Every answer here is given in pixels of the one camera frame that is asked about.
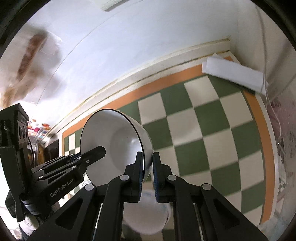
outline green and white checkered mat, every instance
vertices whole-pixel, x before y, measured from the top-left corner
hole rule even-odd
[[[259,225],[265,201],[264,157],[242,90],[229,81],[204,75],[119,110],[147,130],[154,151],[173,174],[191,184],[212,184]],[[65,138],[65,155],[80,151],[81,132]],[[153,237],[136,234],[126,226],[123,235],[132,240],[174,240],[173,222]]]

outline white cable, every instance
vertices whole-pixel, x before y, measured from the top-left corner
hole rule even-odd
[[[262,44],[263,44],[263,54],[264,54],[264,68],[263,68],[263,84],[262,84],[262,87],[261,87],[261,93],[262,93],[262,90],[263,88],[265,88],[265,92],[266,92],[266,109],[267,109],[267,106],[268,104],[270,104],[270,107],[271,107],[271,110],[274,114],[274,116],[276,117],[276,120],[279,124],[279,137],[277,139],[277,143],[279,144],[279,139],[281,138],[281,123],[274,111],[274,109],[272,108],[271,106],[271,103],[270,103],[270,99],[269,99],[269,96],[268,96],[268,92],[267,92],[267,81],[266,81],[266,65],[267,65],[267,48],[266,48],[266,38],[265,38],[265,28],[264,28],[264,22],[263,22],[263,18],[262,18],[262,15],[260,13],[260,10],[258,8],[258,6],[256,5],[256,10],[257,10],[257,13],[258,13],[258,16],[259,16],[259,21],[260,21],[260,25],[261,25],[261,36],[262,36]]]

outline wire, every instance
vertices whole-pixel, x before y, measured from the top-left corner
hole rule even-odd
[[[266,92],[266,95],[265,95],[266,105],[265,105],[265,107],[267,109],[268,104],[270,104],[271,110],[272,110],[272,112],[273,112],[274,116],[276,117],[276,120],[277,120],[277,122],[279,124],[279,137],[277,139],[277,143],[279,144],[279,139],[281,138],[281,123],[280,123],[274,109],[272,108],[272,105],[271,105],[271,102],[270,102],[270,99],[269,99],[269,96],[268,96],[268,92],[267,92],[267,81],[266,81],[267,48],[266,48],[265,27],[264,27],[264,22],[263,22],[262,15],[261,15],[260,10],[259,10],[257,5],[256,5],[256,10],[257,10],[260,25],[261,25],[261,35],[262,35],[263,55],[264,55],[263,83],[262,83],[262,87],[261,87],[261,93],[262,93],[263,88],[265,88],[265,92]]]
[[[32,147],[32,143],[31,143],[31,140],[30,140],[30,138],[29,138],[29,137],[28,137],[28,140],[29,140],[29,144],[30,144],[30,148],[31,148],[31,154],[32,154],[32,163],[34,163],[33,147]]]

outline white edge trim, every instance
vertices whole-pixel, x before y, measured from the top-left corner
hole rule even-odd
[[[277,201],[277,195],[278,195],[278,190],[279,190],[279,160],[278,160],[278,155],[277,155],[277,147],[276,147],[276,139],[274,136],[274,131],[272,129],[272,125],[270,122],[270,118],[268,116],[268,112],[265,108],[265,105],[260,97],[260,95],[258,93],[255,94],[258,103],[261,107],[261,110],[263,112],[266,124],[267,124],[267,128],[268,128],[268,132],[270,135],[270,139],[271,139],[271,145],[272,145],[272,151],[274,154],[274,173],[275,173],[275,180],[274,180],[274,199],[272,201],[272,210],[271,210],[271,214],[269,219],[271,219],[274,215],[274,211],[276,209],[276,201]]]
[[[149,62],[116,79],[87,98],[83,103],[65,116],[58,124],[56,124],[42,142],[45,143],[45,146],[48,146],[52,143],[51,139],[54,135],[63,133],[69,127],[92,114],[99,108],[145,84],[151,83],[164,76],[199,65],[202,63],[202,60],[205,60],[207,56],[210,56],[213,53],[222,53],[220,54],[222,57],[230,56],[231,53],[229,49],[230,40],[222,39],[182,49]]]

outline white bowl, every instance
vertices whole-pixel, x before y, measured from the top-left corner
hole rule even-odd
[[[129,164],[135,163],[138,151],[144,154],[144,178],[149,175],[153,148],[146,130],[133,118],[113,109],[95,112],[81,134],[80,152],[103,146],[106,155],[87,167],[86,174],[96,186],[109,183],[122,175]]]

